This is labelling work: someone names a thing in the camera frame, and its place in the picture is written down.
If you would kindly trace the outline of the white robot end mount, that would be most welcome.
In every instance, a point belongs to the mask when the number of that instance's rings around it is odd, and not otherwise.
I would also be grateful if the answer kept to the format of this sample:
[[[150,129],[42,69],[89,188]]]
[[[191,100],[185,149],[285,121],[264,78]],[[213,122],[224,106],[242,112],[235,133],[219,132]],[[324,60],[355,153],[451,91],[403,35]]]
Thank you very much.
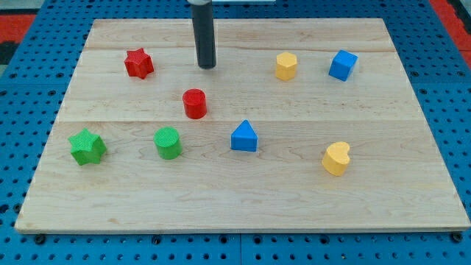
[[[187,0],[190,4],[208,4],[211,3],[212,0]]]

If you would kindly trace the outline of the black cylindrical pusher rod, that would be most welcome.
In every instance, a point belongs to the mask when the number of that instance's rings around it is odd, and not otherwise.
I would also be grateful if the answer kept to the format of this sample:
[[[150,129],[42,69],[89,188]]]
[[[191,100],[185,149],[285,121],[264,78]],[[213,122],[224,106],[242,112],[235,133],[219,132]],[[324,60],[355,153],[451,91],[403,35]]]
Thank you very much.
[[[198,66],[203,69],[214,68],[216,66],[216,42],[212,2],[190,5]]]

